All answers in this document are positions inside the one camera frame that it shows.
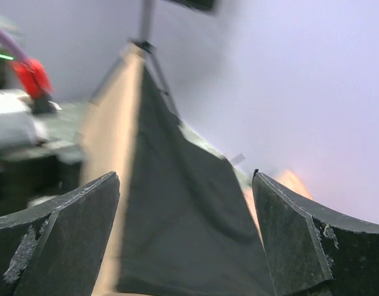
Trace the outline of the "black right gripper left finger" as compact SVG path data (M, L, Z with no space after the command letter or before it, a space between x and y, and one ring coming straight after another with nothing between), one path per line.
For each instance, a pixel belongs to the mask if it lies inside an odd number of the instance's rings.
M111 171L0 217L0 295L91 295L120 197Z

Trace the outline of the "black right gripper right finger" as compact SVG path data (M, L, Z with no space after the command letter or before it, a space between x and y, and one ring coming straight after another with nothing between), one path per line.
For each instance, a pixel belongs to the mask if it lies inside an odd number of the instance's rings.
M255 171L252 191L276 295L379 296L379 224Z

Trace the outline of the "tan black pet tent fabric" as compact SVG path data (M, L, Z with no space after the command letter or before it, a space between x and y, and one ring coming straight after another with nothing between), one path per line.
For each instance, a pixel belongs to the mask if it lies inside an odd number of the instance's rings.
M120 198L94 295L272 295L254 204L233 167L185 138L130 43L79 132L83 181L108 171Z

